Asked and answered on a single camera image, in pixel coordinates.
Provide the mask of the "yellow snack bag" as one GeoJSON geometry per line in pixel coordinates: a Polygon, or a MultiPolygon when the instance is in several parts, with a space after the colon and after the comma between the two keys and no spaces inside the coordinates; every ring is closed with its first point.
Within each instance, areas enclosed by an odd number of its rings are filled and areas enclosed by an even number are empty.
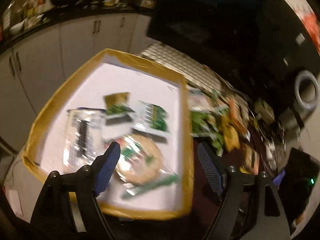
{"type": "Polygon", "coordinates": [[[232,152],[234,149],[240,149],[240,140],[236,129],[231,124],[231,120],[229,116],[222,115],[220,124],[219,124],[219,131],[223,135],[223,139],[225,142],[225,148],[228,152],[232,152]]]}

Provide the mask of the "round cracker snack pack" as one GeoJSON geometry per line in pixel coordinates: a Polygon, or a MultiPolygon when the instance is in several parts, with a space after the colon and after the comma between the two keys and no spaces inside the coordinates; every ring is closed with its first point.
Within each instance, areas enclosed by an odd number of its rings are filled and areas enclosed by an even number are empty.
{"type": "Polygon", "coordinates": [[[120,145],[116,172],[121,180],[142,185],[159,176],[163,167],[163,156],[150,138],[138,134],[126,134],[116,142],[120,145]]]}

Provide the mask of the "silver barcode snack packet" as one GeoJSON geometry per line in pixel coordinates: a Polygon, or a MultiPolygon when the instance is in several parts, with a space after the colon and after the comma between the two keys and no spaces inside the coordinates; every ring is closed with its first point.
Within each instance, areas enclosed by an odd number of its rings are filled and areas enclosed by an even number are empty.
{"type": "Polygon", "coordinates": [[[80,107],[67,111],[63,164],[67,172],[75,172],[84,165],[91,165],[104,153],[103,129],[106,111],[80,107]]]}

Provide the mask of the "green pea snack packet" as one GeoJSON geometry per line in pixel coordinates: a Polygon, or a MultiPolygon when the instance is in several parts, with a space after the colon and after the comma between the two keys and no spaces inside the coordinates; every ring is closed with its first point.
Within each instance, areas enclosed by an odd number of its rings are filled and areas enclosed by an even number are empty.
{"type": "Polygon", "coordinates": [[[106,124],[115,125],[122,122],[131,122],[135,111],[129,104],[131,93],[121,92],[108,94],[103,97],[106,106],[106,124]]]}

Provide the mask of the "green white snack packet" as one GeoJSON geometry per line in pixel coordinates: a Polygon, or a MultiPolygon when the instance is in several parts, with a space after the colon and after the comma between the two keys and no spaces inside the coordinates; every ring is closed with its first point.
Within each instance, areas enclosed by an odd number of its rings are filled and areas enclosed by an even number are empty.
{"type": "Polygon", "coordinates": [[[167,137],[170,133],[167,117],[168,114],[162,107],[138,101],[133,128],[139,132],[167,137]]]}

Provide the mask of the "yellow taped cardboard tray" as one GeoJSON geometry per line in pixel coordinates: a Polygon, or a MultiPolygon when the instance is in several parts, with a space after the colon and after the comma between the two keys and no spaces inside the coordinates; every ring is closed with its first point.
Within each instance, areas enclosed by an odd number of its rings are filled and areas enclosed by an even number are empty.
{"type": "Polygon", "coordinates": [[[178,87],[178,150],[169,154],[178,158],[180,180],[177,188],[160,198],[164,207],[153,204],[146,209],[125,207],[110,198],[99,196],[97,202],[107,215],[130,219],[169,220],[180,218],[191,212],[194,187],[194,154],[191,133],[191,119],[188,110],[188,90],[186,78],[159,63],[123,51],[104,49],[84,63],[73,73],[48,100],[32,124],[29,138],[23,150],[23,163],[31,174],[44,183],[50,170],[58,170],[62,165],[63,140],[65,131],[65,111],[81,85],[102,64],[136,70],[178,87]]]}

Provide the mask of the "white computer keyboard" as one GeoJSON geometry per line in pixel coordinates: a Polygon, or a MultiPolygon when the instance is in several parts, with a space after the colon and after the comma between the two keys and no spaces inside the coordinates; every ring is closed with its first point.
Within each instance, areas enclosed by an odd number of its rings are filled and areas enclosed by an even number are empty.
{"type": "Polygon", "coordinates": [[[182,74],[191,85],[208,93],[222,90],[221,81],[211,69],[170,46],[154,43],[142,51],[140,56],[182,74]]]}

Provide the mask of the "black computer monitor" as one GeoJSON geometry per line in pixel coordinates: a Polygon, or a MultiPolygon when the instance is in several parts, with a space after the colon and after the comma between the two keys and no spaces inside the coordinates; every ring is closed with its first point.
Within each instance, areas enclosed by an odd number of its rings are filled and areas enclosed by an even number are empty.
{"type": "Polygon", "coordinates": [[[319,73],[319,53],[285,0],[158,0],[150,38],[205,64],[250,97],[319,73]]]}

